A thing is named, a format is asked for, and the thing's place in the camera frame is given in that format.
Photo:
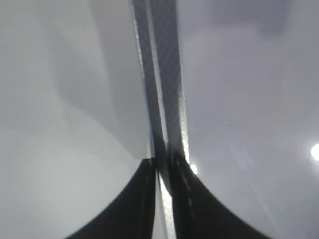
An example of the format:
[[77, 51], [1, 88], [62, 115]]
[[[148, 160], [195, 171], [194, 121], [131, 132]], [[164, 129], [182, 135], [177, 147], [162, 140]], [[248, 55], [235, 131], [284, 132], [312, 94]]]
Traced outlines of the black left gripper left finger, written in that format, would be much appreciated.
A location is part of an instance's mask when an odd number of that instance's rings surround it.
[[151, 239], [156, 210], [156, 162], [143, 159], [121, 193], [69, 239]]

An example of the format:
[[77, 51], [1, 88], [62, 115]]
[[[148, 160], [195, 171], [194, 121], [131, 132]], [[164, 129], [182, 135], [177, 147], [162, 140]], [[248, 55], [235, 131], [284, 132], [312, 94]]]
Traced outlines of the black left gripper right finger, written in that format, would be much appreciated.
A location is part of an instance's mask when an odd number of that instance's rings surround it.
[[267, 238], [214, 197], [177, 152], [168, 158], [168, 174], [178, 239]]

